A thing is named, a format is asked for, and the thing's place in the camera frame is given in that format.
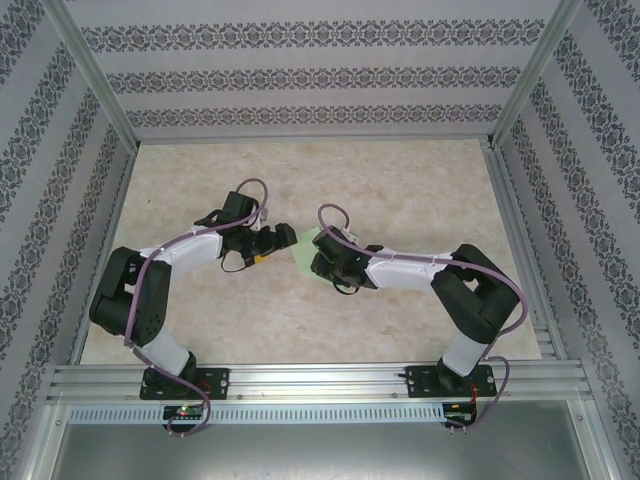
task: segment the purple cable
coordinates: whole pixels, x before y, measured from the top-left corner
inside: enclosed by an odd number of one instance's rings
[[[461,268],[469,268],[471,270],[476,270],[486,275],[490,275],[500,280],[504,284],[506,284],[509,288],[511,288],[511,290],[513,290],[513,292],[517,295],[518,299],[520,300],[520,303],[522,304],[522,313],[520,314],[520,317],[518,318],[518,320],[516,320],[513,323],[513,325],[503,328],[502,330],[500,330],[500,332],[498,332],[498,335],[496,336],[496,340],[494,340],[493,343],[491,343],[491,345],[489,345],[485,349],[485,351],[482,353],[483,358],[486,357],[486,355],[489,353],[489,351],[491,350],[491,348],[496,343],[499,337],[509,332],[513,332],[516,328],[522,325],[524,321],[527,319],[527,314],[529,313],[527,299],[525,298],[522,290],[520,290],[520,288],[510,278],[506,277],[505,275],[502,275],[501,273],[496,272],[495,270],[491,270],[490,268],[486,268],[481,265],[475,265],[473,263],[468,263],[468,262],[461,262],[459,260],[449,260],[446,258],[435,258],[435,257],[418,257],[415,255],[389,255],[385,253],[371,252],[369,250],[365,250],[364,248],[360,248],[357,245],[354,245],[352,243],[347,242],[346,240],[341,239],[329,229],[329,226],[325,223],[324,219],[322,218],[322,211],[325,210],[326,208],[333,208],[341,212],[346,218],[345,227],[349,225],[349,215],[342,207],[334,203],[325,203],[324,205],[321,205],[320,208],[318,209],[318,222],[320,222],[320,225],[322,226],[322,229],[326,232],[326,234],[329,235],[336,242],[338,242],[340,245],[350,248],[351,250],[354,250],[358,253],[363,253],[370,257],[384,258],[386,260],[393,260],[393,259],[409,260],[409,261],[416,261],[416,262],[423,262],[423,263],[436,263],[440,265],[453,265]],[[493,401],[485,409],[482,416],[473,423],[473,425],[470,425],[469,427],[465,428],[461,423],[449,420],[450,423],[454,423],[454,424],[458,423],[459,430],[472,430],[473,428],[475,428],[475,426],[482,423],[484,419],[487,417],[487,414],[490,413],[495,408],[496,404],[498,403],[498,400],[500,400],[500,397],[502,397],[502,394],[504,393],[504,389],[507,386],[507,382],[509,380],[509,373],[510,373],[509,362],[507,361],[507,359],[499,355],[496,355],[488,358],[488,360],[489,361],[502,360],[504,362],[505,375],[504,375],[504,380],[502,381],[502,385],[500,386],[500,389],[496,393],[496,396],[494,397]]]
[[[267,205],[267,200],[269,199],[269,189],[267,188],[267,184],[264,183],[264,181],[260,180],[259,178],[248,178],[244,181],[242,181],[240,183],[240,185],[238,185],[238,187],[236,188],[236,192],[239,191],[242,187],[244,187],[246,184],[248,183],[259,183],[262,186],[262,189],[264,190],[264,197],[262,198],[262,202],[258,205],[258,208],[256,210],[254,210],[250,215],[247,215],[245,218],[242,218],[240,220],[237,220],[235,222],[231,222],[231,223],[226,223],[224,225],[216,225],[215,227],[211,227],[211,228],[204,228],[202,230],[196,230],[195,232],[189,232],[189,233],[185,233],[183,235],[180,235],[172,240],[169,240],[168,242],[164,243],[163,245],[161,245],[160,247],[158,247],[156,250],[154,250],[151,255],[149,255],[146,260],[143,262],[142,267],[140,268],[140,273],[138,274],[138,280],[136,281],[136,289],[135,292],[133,294],[133,299],[131,300],[131,309],[129,310],[129,317],[127,318],[127,327],[125,329],[125,333],[124,333],[124,345],[125,347],[130,347],[133,350],[133,353],[136,357],[138,357],[140,360],[142,360],[142,362],[144,362],[147,366],[149,366],[150,368],[153,368],[155,371],[157,371],[158,373],[160,373],[161,375],[175,381],[178,383],[181,383],[182,385],[190,388],[191,390],[193,390],[194,392],[196,392],[198,395],[200,395],[203,399],[203,403],[206,404],[207,406],[207,414],[206,417],[204,419],[203,422],[199,423],[198,425],[196,425],[195,427],[193,427],[191,430],[189,430],[188,432],[183,432],[180,434],[177,434],[176,432],[174,432],[173,430],[171,430],[171,424],[173,422],[173,420],[176,417],[173,417],[171,419],[169,419],[169,423],[167,424],[167,430],[169,432],[169,435],[174,436],[174,435],[178,435],[180,437],[188,437],[189,435],[193,435],[194,433],[199,432],[200,430],[202,430],[207,423],[209,422],[209,419],[211,418],[211,400],[209,400],[209,397],[207,396],[207,394],[200,388],[198,388],[197,386],[195,386],[194,384],[176,376],[173,375],[169,372],[167,372],[166,370],[158,367],[157,365],[154,365],[154,363],[149,360],[149,358],[147,358],[144,353],[138,349],[138,347],[136,345],[134,345],[134,343],[131,341],[131,333],[133,332],[133,325],[135,323],[135,317],[136,317],[136,310],[138,308],[138,301],[140,299],[140,292],[142,291],[142,284],[144,282],[144,276],[147,273],[147,269],[149,268],[149,265],[151,264],[151,262],[153,261],[154,258],[156,258],[160,253],[162,253],[162,251],[166,248],[169,248],[173,245],[175,245],[176,243],[180,243],[183,240],[187,240],[189,238],[192,237],[197,237],[200,235],[206,235],[208,233],[213,233],[213,232],[217,232],[219,230],[224,230],[227,228],[231,228],[231,227],[237,227],[238,225],[242,225],[246,222],[248,222],[249,220],[257,217],[258,215],[260,215],[260,213],[264,210],[265,206]]]

